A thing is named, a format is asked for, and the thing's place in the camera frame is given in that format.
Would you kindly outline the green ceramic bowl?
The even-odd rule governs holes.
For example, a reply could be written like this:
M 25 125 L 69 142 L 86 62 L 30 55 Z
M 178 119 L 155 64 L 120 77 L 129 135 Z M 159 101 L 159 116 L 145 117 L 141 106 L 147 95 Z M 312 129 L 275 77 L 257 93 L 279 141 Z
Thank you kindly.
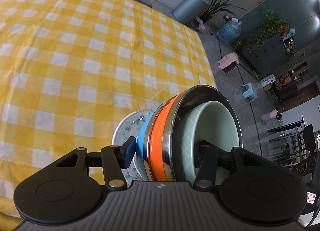
M 196 143 L 205 140 L 227 152 L 240 145 L 240 135 L 230 111 L 218 101 L 197 106 L 176 123 L 174 168 L 177 180 L 193 182 L 196 177 Z

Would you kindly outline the blue water jug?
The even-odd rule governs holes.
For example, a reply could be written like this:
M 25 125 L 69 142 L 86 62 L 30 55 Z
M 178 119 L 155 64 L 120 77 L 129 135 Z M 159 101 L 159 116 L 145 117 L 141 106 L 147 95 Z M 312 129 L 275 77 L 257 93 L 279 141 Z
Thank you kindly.
M 227 45 L 231 40 L 239 37 L 241 34 L 242 21 L 238 18 L 231 18 L 227 23 L 221 26 L 215 34 L 219 41 Z

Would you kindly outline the hanging green ivy plant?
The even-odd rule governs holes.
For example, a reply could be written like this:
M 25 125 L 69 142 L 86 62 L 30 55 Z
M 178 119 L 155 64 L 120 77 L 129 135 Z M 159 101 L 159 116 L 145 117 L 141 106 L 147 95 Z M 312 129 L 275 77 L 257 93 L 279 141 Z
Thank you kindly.
M 265 15 L 265 20 L 248 32 L 247 52 L 252 53 L 253 50 L 259 50 L 262 48 L 265 40 L 271 39 L 274 36 L 280 36 L 281 43 L 286 50 L 286 55 L 291 61 L 297 52 L 293 39 L 296 29 L 291 27 L 291 22 L 288 19 L 276 14 L 270 8 L 263 10 L 263 14 Z

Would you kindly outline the small blue stool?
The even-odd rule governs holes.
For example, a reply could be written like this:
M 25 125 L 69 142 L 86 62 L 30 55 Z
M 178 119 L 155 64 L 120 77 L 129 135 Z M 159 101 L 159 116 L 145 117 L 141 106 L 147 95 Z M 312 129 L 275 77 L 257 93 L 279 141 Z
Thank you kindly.
M 253 83 L 249 82 L 237 88 L 234 91 L 234 97 L 236 99 L 239 99 L 239 98 L 248 99 L 249 102 L 252 102 L 254 100 L 257 100 L 258 93 Z

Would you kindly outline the grey metal trash can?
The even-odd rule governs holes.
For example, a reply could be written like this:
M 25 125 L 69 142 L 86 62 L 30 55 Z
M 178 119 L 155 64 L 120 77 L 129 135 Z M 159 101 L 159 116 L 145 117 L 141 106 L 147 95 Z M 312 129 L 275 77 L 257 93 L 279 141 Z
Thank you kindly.
M 209 0 L 183 0 L 172 12 L 177 21 L 182 24 L 190 23 L 204 9 L 210 6 Z

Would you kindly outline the pink heater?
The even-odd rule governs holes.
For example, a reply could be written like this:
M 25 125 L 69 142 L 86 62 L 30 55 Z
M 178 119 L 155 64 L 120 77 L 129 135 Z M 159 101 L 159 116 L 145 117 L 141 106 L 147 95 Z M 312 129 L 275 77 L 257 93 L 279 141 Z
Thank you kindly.
M 235 52 L 228 53 L 221 60 L 219 60 L 218 68 L 222 70 L 225 74 L 231 72 L 239 65 L 239 58 Z

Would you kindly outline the dark grey cabinet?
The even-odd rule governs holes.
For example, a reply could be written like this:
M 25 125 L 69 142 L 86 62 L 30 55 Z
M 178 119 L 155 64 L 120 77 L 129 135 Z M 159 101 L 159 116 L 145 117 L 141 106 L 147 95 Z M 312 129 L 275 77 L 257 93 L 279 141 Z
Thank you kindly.
M 252 44 L 251 52 L 248 51 L 248 48 L 249 46 L 244 45 L 241 51 L 259 78 L 272 74 L 274 70 L 289 61 L 280 34 L 263 40 L 262 46 L 259 49 L 255 44 Z

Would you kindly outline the blue steel bowl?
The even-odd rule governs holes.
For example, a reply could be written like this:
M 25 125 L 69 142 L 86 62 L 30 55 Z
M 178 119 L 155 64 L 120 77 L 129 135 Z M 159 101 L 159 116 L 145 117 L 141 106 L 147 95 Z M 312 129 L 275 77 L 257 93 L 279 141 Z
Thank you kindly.
M 154 110 L 139 111 L 139 117 L 143 118 L 142 122 L 139 123 L 139 131 L 136 137 L 136 154 L 133 159 L 133 164 L 144 181 L 154 181 L 148 158 L 148 141 L 151 134 L 151 129 L 148 130 L 148 128 L 150 128 L 150 121 L 152 121 L 153 115 L 157 114 L 163 108 L 164 104 L 165 102 Z

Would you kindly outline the clear glass plate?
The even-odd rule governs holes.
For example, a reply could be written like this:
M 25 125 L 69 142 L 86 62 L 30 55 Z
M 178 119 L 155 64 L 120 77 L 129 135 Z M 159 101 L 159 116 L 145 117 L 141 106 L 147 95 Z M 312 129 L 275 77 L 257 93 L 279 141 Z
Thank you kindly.
M 121 120 L 115 129 L 112 145 L 124 150 L 124 175 L 127 185 L 134 181 L 147 181 L 148 176 L 143 165 L 143 141 L 146 122 L 149 122 L 153 110 L 143 109 L 130 113 Z

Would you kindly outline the orange steel bowl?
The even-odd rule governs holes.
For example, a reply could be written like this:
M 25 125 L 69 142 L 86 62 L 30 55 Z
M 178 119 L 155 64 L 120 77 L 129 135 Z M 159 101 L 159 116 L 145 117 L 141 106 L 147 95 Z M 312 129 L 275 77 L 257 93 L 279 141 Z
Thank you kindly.
M 164 101 L 163 108 L 150 121 L 149 165 L 154 181 L 175 181 L 176 174 L 172 155 L 172 143 L 175 123 L 193 108 L 208 102 L 221 102 L 230 111 L 240 135 L 240 147 L 243 146 L 239 120 L 227 98 L 216 88 L 209 85 L 196 85 L 181 94 Z

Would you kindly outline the potted plant by bin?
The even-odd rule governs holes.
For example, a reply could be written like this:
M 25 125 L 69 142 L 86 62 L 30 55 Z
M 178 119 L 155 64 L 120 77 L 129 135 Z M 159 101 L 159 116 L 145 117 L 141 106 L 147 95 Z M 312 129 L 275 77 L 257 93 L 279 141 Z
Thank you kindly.
M 201 13 L 199 19 L 203 23 L 206 23 L 218 12 L 227 12 L 235 16 L 235 13 L 230 10 L 231 7 L 246 10 L 243 7 L 234 5 L 232 1 L 233 0 L 211 0 L 210 5 Z

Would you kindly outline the yellow checkered tablecloth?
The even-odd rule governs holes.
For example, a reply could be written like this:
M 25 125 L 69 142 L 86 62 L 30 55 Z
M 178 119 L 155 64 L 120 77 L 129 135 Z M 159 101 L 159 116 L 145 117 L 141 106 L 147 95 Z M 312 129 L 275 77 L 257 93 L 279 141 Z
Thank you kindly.
M 1 0 L 1 212 L 24 179 L 215 80 L 196 32 L 134 0 Z

